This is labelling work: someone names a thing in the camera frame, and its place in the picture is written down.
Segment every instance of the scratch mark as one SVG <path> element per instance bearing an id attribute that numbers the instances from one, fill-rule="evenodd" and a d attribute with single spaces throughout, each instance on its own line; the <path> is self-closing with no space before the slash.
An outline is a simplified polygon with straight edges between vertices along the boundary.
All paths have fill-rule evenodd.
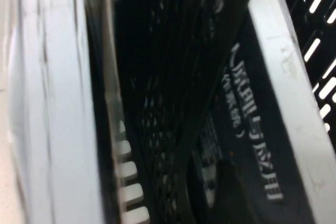
<path id="1" fill-rule="evenodd" d="M 48 55 L 47 55 L 47 47 L 46 47 L 46 23 L 45 23 L 45 13 L 40 11 L 41 0 L 37 0 L 38 2 L 38 15 L 39 20 L 42 22 L 42 57 L 43 57 L 43 64 L 41 65 L 41 77 L 42 77 L 42 87 L 43 87 L 43 94 L 45 100 L 45 109 L 44 109 L 44 116 L 45 116 L 45 128 L 47 131 L 47 155 L 48 155 L 48 172 L 47 172 L 47 181 L 48 181 L 48 192 L 50 197 L 50 212 L 51 212 L 51 224 L 56 224 L 56 215 L 55 215 L 55 197 L 54 197 L 54 188 L 53 188 L 53 157 L 51 152 L 51 139 L 50 139 L 50 123 L 49 123 L 49 104 L 48 104 L 48 87 L 50 87 L 49 83 L 49 70 L 48 70 Z"/>
<path id="2" fill-rule="evenodd" d="M 78 45 L 77 0 L 73 0 L 73 11 L 74 11 L 75 30 L 76 30 L 77 61 L 78 61 L 78 69 L 79 69 L 79 75 L 80 75 L 79 76 L 80 92 L 81 92 L 82 106 L 85 106 L 85 103 L 83 101 L 83 98 L 84 98 L 83 72 L 82 72 L 82 65 L 81 65 L 80 50 L 79 50 L 79 45 Z"/>
<path id="3" fill-rule="evenodd" d="M 77 0 L 73 0 L 73 11 L 74 11 L 74 15 L 75 15 L 76 32 L 78 32 L 78 27 L 77 27 Z"/>
<path id="4" fill-rule="evenodd" d="M 266 37 L 266 39 L 279 39 L 279 38 L 284 38 L 284 37 L 287 37 L 287 35 L 275 35 L 275 36 Z"/>

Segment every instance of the perforated metal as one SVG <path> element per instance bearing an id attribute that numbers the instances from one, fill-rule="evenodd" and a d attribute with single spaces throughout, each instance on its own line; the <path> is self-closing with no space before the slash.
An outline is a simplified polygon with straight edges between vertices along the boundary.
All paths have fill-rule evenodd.
<path id="1" fill-rule="evenodd" d="M 286 1 L 315 98 L 335 149 L 336 0 Z"/>

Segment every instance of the ventilation grille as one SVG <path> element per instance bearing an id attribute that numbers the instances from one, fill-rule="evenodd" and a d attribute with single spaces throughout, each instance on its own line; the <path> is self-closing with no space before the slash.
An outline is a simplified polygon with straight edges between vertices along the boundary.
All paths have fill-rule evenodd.
<path id="1" fill-rule="evenodd" d="M 336 0 L 286 0 L 320 114 L 336 149 Z"/>
<path id="2" fill-rule="evenodd" d="M 193 223 L 187 162 L 248 0 L 137 0 L 126 14 L 134 24 L 128 36 L 118 2 L 120 79 L 130 86 L 123 101 L 136 118 L 161 223 Z"/>

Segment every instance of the white metal panel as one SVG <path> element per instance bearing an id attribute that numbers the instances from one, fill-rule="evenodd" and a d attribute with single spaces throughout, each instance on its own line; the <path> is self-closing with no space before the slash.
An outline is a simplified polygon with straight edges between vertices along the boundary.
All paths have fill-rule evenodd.
<path id="1" fill-rule="evenodd" d="M 29 220 L 103 223 L 84 0 L 22 0 Z"/>
<path id="2" fill-rule="evenodd" d="M 316 223 L 336 220 L 336 160 L 324 129 L 284 0 L 250 0 L 269 69 Z"/>

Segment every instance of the black mesh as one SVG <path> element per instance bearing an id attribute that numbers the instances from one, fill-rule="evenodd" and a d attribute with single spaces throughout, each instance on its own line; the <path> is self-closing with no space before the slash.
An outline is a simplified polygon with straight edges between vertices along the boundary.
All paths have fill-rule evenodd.
<path id="1" fill-rule="evenodd" d="M 125 113 L 161 221 L 194 223 L 187 162 L 248 0 L 123 1 L 115 11 Z"/>

